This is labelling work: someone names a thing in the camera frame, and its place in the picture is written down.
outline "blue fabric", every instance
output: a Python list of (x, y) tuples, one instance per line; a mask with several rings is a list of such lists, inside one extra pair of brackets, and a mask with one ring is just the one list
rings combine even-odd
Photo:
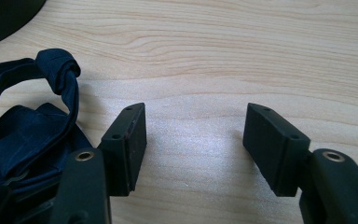
[(42, 50), (35, 60), (0, 63), (0, 95), (22, 81), (44, 77), (69, 109), (66, 114), (51, 104), (36, 110), (16, 105), (0, 118), (0, 185), (27, 174), (10, 186), (16, 193), (35, 189), (59, 178), (71, 152), (91, 147), (76, 126), (79, 75), (77, 62), (63, 49)]

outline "fabric strap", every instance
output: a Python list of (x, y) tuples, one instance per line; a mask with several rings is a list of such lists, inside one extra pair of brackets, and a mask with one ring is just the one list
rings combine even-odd
[(0, 95), (22, 81), (45, 78), (69, 109), (52, 104), (36, 110), (22, 105), (0, 118), (0, 185), (14, 192), (35, 189), (60, 176), (66, 157), (74, 150), (91, 147), (76, 125), (80, 67), (63, 49), (40, 51), (36, 59), (0, 63)]

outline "dark curved edge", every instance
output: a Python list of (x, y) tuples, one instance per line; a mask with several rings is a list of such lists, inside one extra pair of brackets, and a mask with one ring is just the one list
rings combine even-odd
[(0, 1), (0, 41), (14, 34), (30, 21), (46, 0)]

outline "knot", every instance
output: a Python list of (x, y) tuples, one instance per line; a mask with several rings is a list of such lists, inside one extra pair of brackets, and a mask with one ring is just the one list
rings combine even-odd
[(80, 67), (68, 51), (64, 49), (45, 49), (39, 51), (36, 66), (48, 80), (54, 93), (61, 95), (65, 88), (65, 76), (80, 76)]

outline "wood grain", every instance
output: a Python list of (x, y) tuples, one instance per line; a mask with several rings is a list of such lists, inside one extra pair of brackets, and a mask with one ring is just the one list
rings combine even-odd
[[(0, 42), (0, 62), (47, 48), (82, 68), (78, 123), (94, 146), (124, 106), (146, 104), (148, 147), (136, 191), (112, 199), (116, 223), (301, 223), (298, 196), (276, 198), (241, 145), (251, 102), (358, 163), (358, 1), (48, 0)], [(21, 83), (0, 116), (41, 102), (64, 108), (46, 81)]]

